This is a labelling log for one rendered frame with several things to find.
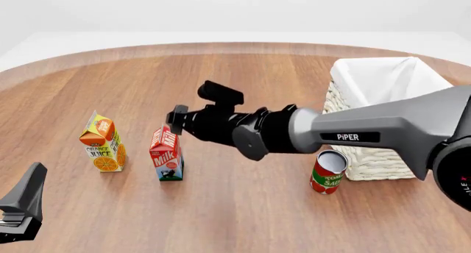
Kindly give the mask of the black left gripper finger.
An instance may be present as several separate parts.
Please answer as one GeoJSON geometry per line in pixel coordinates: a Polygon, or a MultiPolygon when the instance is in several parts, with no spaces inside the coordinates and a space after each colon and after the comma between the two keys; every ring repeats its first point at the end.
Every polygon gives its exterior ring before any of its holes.
{"type": "Polygon", "coordinates": [[[4,213],[20,213],[26,217],[42,218],[43,186],[47,168],[40,162],[31,164],[19,182],[0,199],[4,213]]]}

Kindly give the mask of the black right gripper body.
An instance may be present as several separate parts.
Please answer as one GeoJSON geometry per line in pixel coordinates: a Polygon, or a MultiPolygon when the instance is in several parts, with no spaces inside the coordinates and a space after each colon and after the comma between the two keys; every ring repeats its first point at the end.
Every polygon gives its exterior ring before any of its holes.
{"type": "Polygon", "coordinates": [[[176,135],[181,135],[183,131],[191,133],[191,118],[192,115],[188,111],[188,107],[178,104],[167,114],[166,124],[168,124],[171,133],[176,135]]]}

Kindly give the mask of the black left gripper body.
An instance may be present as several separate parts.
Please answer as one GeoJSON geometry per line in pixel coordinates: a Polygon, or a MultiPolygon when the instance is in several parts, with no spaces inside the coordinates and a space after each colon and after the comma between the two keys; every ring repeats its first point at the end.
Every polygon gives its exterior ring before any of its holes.
{"type": "Polygon", "coordinates": [[[43,218],[18,208],[0,207],[0,243],[34,240],[42,226],[43,218]]]}

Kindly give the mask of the red milk carton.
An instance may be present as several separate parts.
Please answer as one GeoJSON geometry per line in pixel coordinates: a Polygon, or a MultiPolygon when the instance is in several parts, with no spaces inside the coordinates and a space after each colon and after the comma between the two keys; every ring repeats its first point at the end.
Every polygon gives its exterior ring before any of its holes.
{"type": "Polygon", "coordinates": [[[161,182],[183,180],[184,159],[180,140],[165,124],[153,133],[149,154],[161,182]]]}

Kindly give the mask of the pale wicker basket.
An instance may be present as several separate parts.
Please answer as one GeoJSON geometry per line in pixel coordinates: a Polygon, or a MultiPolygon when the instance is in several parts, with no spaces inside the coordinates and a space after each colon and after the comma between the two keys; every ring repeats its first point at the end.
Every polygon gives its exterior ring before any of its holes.
{"type": "Polygon", "coordinates": [[[346,155],[349,161],[346,176],[352,181],[414,178],[395,151],[351,146],[334,146],[333,149],[346,155]]]}

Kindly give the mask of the white cloth basket liner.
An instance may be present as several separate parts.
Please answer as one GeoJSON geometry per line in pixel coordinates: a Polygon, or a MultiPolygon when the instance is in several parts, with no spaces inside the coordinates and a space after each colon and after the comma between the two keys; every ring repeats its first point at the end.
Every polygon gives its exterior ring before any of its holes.
{"type": "Polygon", "coordinates": [[[417,57],[342,58],[334,62],[324,112],[367,107],[452,87],[417,57]]]}

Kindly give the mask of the orange juice carton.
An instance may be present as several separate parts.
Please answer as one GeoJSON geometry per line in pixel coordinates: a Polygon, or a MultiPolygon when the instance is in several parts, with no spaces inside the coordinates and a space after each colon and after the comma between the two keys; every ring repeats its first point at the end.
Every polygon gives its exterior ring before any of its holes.
{"type": "Polygon", "coordinates": [[[123,171],[127,153],[113,120],[93,111],[79,141],[101,173],[123,171]]]}

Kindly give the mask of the tomato sauce tin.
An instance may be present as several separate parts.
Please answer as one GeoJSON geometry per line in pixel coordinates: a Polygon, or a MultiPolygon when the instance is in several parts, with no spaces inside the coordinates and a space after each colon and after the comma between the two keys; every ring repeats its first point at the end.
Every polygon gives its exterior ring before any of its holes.
{"type": "Polygon", "coordinates": [[[310,177],[310,186],[323,195],[334,193],[347,170],[348,161],[345,155],[334,150],[320,152],[310,177]]]}

